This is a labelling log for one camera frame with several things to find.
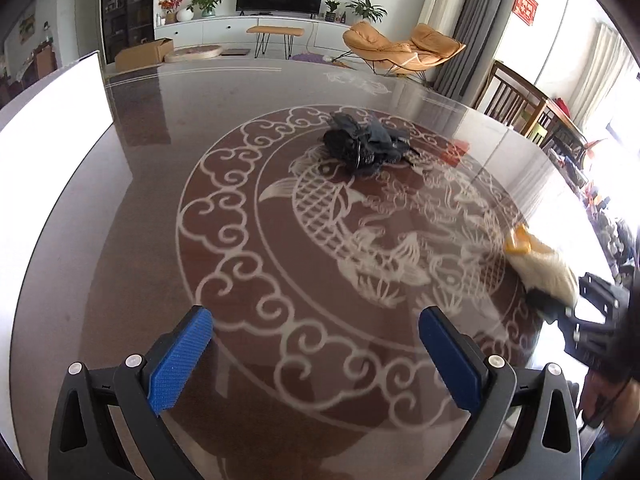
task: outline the white door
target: white door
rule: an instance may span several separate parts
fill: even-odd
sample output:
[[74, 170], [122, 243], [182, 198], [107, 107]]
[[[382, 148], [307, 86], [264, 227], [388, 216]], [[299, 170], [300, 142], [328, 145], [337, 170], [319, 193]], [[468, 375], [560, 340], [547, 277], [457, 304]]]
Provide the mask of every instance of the white door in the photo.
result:
[[74, 7], [76, 8], [78, 57], [86, 56], [95, 50], [102, 52], [98, 0], [76, 0]]

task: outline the flower vase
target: flower vase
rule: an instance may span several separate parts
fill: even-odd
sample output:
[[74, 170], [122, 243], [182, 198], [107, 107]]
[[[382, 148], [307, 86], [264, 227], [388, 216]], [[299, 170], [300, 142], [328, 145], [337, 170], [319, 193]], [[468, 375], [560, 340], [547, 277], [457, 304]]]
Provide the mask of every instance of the flower vase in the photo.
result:
[[193, 19], [193, 11], [191, 9], [181, 9], [175, 15], [179, 22], [189, 22]]

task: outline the silver screw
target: silver screw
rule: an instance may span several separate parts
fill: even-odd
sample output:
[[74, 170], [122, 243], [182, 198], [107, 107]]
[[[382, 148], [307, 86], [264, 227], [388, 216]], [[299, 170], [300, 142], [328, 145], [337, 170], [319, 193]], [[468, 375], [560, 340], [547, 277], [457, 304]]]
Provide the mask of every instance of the silver screw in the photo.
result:
[[124, 361], [124, 364], [126, 364], [129, 368], [135, 368], [136, 366], [140, 366], [141, 362], [142, 362], [142, 356], [138, 354], [133, 354], [127, 357], [127, 360]]
[[71, 375], [76, 375], [80, 373], [80, 370], [82, 370], [82, 363], [73, 363], [70, 367], [69, 367], [69, 373]]
[[549, 373], [553, 375], [560, 375], [562, 373], [562, 368], [556, 363], [549, 363], [546, 368], [549, 370]]
[[504, 366], [504, 359], [499, 355], [489, 356], [489, 364], [494, 368], [502, 368]]

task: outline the red decoration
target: red decoration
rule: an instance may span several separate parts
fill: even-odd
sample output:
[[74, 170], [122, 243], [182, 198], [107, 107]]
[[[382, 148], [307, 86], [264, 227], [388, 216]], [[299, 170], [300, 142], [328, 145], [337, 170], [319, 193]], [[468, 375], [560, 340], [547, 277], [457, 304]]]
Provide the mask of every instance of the red decoration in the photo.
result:
[[442, 152], [438, 158], [455, 168], [468, 151], [469, 143], [466, 140], [453, 139], [453, 142], [447, 146], [447, 151]]
[[175, 12], [183, 0], [159, 0], [158, 5], [166, 12]]
[[536, 15], [538, 3], [536, 0], [516, 0], [513, 3], [513, 13], [518, 16], [529, 27], [533, 25], [533, 18]]

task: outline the white cabinet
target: white cabinet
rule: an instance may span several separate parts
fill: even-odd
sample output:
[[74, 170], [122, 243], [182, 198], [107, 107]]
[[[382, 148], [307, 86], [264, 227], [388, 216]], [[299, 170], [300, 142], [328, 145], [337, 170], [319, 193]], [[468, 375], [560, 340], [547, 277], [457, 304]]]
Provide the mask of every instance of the white cabinet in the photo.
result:
[[202, 22], [183, 22], [156, 28], [156, 40], [169, 38], [174, 47], [202, 44]]
[[[264, 18], [260, 16], [258, 18], [258, 25], [265, 25], [267, 27], [297, 27], [304, 28], [305, 33], [302, 36], [294, 36], [293, 44], [306, 45], [309, 41], [311, 34], [314, 31], [314, 23], [312, 20], [289, 20], [286, 18]], [[269, 38], [269, 43], [284, 43], [284, 37], [281, 34], [272, 34]]]
[[225, 18], [203, 21], [203, 42], [245, 43], [255, 41], [255, 34], [247, 34], [246, 30], [258, 24], [258, 18]]
[[316, 33], [314, 46], [346, 52], [348, 47], [344, 44], [342, 35], [347, 30], [349, 30], [349, 27], [345, 25], [338, 25], [337, 23], [330, 22], [318, 22], [318, 32]]
[[[224, 44], [226, 48], [230, 48], [231, 44], [247, 47], [251, 43], [255, 44], [256, 35], [247, 34], [246, 30], [255, 25], [302, 28], [304, 34], [293, 38], [294, 45], [299, 47], [298, 51], [301, 48], [315, 49], [316, 52], [331, 55], [348, 50], [342, 40], [342, 35], [349, 29], [347, 25], [288, 16], [215, 16], [172, 23], [156, 28], [156, 40], [170, 38], [174, 40], [175, 48], [218, 43]], [[283, 44], [284, 38], [281, 34], [272, 34], [269, 44], [272, 43]]]

